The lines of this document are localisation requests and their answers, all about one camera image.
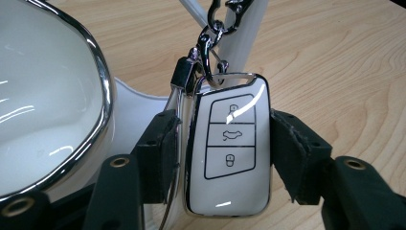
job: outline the key fob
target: key fob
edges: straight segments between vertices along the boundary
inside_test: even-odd
[[[190,213],[240,217],[265,209],[269,110],[267,81],[259,75],[243,85],[195,95],[185,175]]]

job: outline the key fob case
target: key fob case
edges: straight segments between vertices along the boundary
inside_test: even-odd
[[[185,204],[207,217],[252,216],[270,200],[270,103],[259,75],[195,95]]]

